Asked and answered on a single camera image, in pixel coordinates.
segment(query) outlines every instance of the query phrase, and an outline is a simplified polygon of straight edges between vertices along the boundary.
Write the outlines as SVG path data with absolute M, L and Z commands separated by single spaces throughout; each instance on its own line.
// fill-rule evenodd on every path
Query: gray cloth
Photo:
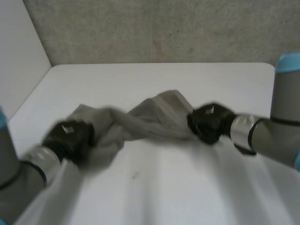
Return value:
M 90 161 L 110 163 L 125 141 L 143 138 L 196 140 L 188 128 L 187 115 L 192 106 L 177 90 L 148 98 L 128 113 L 116 108 L 95 109 L 80 105 L 68 119 L 84 120 L 95 129 L 95 148 Z

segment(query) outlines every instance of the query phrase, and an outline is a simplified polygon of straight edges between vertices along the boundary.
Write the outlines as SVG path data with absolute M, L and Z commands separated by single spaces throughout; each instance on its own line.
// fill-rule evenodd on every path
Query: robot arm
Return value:
M 260 153 L 300 171 L 300 53 L 280 57 L 270 118 L 234 114 L 219 104 L 194 110 L 188 125 L 208 144 L 226 135 L 247 155 Z
M 13 224 L 60 170 L 62 160 L 82 164 L 94 128 L 83 121 L 57 123 L 41 145 L 18 159 L 0 110 L 0 225 Z

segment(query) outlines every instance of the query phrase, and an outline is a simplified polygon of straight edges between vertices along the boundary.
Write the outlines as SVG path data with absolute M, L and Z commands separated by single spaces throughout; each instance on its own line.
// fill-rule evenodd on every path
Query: white wall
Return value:
M 0 0 L 0 105 L 9 119 L 50 68 L 22 0 Z

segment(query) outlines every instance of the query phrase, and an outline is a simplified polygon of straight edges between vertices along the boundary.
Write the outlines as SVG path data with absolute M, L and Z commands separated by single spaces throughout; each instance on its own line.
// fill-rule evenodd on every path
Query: crumpled fabric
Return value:
M 90 161 L 109 164 L 125 141 L 197 140 L 187 124 L 187 115 L 192 111 L 193 107 L 179 91 L 168 90 L 144 100 L 129 112 L 79 105 L 68 119 L 83 120 L 94 126 Z

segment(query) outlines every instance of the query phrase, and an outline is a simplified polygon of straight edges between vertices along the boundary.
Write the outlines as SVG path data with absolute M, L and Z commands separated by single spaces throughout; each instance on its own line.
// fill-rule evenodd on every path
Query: blue cap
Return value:
M 280 56 L 276 73 L 290 73 L 300 71 L 300 52 Z
M 6 126 L 6 117 L 2 111 L 2 108 L 0 106 L 0 129 Z
M 7 225 L 2 219 L 0 219 L 0 225 Z
M 295 162 L 294 162 L 294 168 L 300 172 L 300 151 L 298 152 Z

